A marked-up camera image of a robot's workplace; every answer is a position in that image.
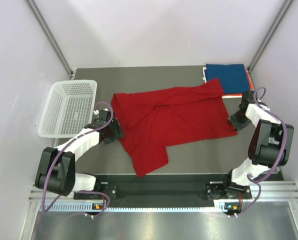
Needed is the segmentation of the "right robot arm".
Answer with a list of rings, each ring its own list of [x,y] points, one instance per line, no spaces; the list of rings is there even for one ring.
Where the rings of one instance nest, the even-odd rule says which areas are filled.
[[[246,193],[250,183],[265,181],[277,167],[286,165],[289,160],[294,127],[272,113],[261,99],[257,91],[244,92],[239,110],[229,117],[235,130],[252,124],[255,131],[248,158],[229,171],[224,180],[222,192],[228,198]]]

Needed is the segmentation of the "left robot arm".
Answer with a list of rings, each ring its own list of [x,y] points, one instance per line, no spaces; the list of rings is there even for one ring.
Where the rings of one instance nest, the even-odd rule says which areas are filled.
[[[47,192],[68,196],[85,191],[91,198],[102,194],[102,186],[97,178],[88,173],[77,173],[75,163],[87,151],[100,143],[106,145],[124,136],[114,113],[100,110],[95,120],[86,125],[80,133],[57,147],[46,147],[41,154],[35,177],[36,188]]]

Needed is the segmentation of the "red t-shirt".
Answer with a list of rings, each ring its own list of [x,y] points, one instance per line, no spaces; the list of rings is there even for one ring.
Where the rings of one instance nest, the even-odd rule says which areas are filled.
[[[195,87],[114,94],[111,106],[124,133],[120,142],[136,175],[165,166],[168,146],[237,135],[223,95],[217,78]]]

